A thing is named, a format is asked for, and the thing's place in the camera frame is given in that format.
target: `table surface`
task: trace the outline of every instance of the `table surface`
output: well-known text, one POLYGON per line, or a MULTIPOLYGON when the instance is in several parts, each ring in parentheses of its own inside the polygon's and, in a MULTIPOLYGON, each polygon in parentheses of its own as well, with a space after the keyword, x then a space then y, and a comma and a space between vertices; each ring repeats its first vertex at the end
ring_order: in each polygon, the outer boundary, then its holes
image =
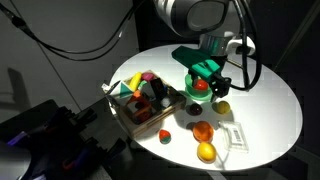
MULTIPOLYGON (((111 84, 132 77, 136 72, 152 70, 164 81, 179 91, 184 91, 184 77, 188 69, 171 57, 171 52, 180 45, 161 46, 137 54, 126 61, 113 75, 111 84)), ((184 45, 196 49, 196 45, 184 45)), ((241 56, 229 58, 241 63, 241 56)), ((256 63, 248 59, 249 77, 255 74, 256 63)), ((232 84, 243 86, 241 69, 226 63, 224 77, 231 77, 232 84)), ((190 116, 185 110, 166 117, 134 140, 150 152, 171 162, 203 170, 236 171, 267 164, 285 154, 297 141, 302 129, 300 104, 290 87, 274 72, 263 66, 259 82, 249 92, 230 89, 229 94, 217 100, 225 100, 231 112, 220 115, 212 110, 210 102, 195 101, 203 107, 199 116, 190 116), (217 150, 217 159, 211 164, 197 157, 199 142, 187 125, 205 120, 214 126, 212 144, 217 150), (219 120, 241 124, 249 151, 235 152, 224 148, 224 134, 217 124, 219 120), (163 145, 158 130, 171 133, 172 140, 163 145)), ((194 100, 188 98, 187 105, 194 100)))

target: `round white table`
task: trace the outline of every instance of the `round white table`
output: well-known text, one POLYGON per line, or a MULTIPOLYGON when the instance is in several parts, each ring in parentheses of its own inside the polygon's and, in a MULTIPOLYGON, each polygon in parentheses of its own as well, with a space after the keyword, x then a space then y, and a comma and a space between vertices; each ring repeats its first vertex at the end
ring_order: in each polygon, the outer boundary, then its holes
MULTIPOLYGON (((184 77, 188 69, 171 57, 171 52, 180 45, 168 45, 141 52, 127 60, 115 72, 111 84, 132 77, 136 72, 152 70, 164 81, 179 91, 185 90, 184 77)), ((184 45, 196 49, 196 45, 184 45)), ((241 56, 229 58, 241 63, 241 56)), ((255 74, 255 61, 248 59, 249 77, 255 74)), ((241 69, 226 63, 222 71, 224 77, 231 77, 232 84, 243 86, 241 69)), ((254 168, 269 163, 286 153, 297 141, 302 129, 300 104, 290 87, 274 72, 263 66, 261 77, 249 92, 230 88, 229 94, 217 101, 225 100, 231 112, 220 115, 213 111, 210 102, 196 101, 203 112, 190 116, 186 110, 179 110, 161 123, 134 140, 150 152, 173 163, 191 168, 215 171, 236 171, 254 168), (212 144, 217 150, 217 159, 206 164, 197 157, 199 142, 193 137, 187 125, 205 120, 214 128, 212 144), (247 153, 227 151, 224 148, 224 134, 217 128, 219 120, 241 123, 249 151, 247 153), (158 130, 171 133, 169 144, 161 144, 158 130)), ((194 100, 188 99, 187 105, 194 100)))

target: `small orange ball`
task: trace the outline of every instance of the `small orange ball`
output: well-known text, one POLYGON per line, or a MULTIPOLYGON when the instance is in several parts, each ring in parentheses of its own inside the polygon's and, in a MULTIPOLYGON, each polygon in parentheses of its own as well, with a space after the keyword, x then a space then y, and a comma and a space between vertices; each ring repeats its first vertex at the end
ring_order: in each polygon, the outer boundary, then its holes
POLYGON ((211 142, 213 131, 211 124, 206 121, 199 121, 192 128, 193 136, 199 142, 211 142))

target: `orange toy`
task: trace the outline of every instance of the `orange toy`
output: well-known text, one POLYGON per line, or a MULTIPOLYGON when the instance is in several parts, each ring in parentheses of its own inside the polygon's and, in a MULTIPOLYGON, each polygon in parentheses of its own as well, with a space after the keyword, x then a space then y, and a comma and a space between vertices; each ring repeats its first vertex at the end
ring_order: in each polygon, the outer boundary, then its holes
POLYGON ((211 142, 213 137, 213 128, 206 121, 197 122, 192 128, 194 138, 201 142, 211 142))

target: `yellow lemon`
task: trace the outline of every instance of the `yellow lemon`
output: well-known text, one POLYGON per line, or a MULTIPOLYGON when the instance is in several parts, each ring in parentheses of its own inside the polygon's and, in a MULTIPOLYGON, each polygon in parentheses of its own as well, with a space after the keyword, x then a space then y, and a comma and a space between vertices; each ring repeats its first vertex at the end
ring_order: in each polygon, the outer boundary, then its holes
POLYGON ((220 101, 217 104, 217 111, 220 114, 226 114, 230 111, 230 104, 226 101, 220 101))
POLYGON ((217 150, 211 143, 202 142, 198 146, 197 155, 201 161, 211 163, 216 160, 217 150))

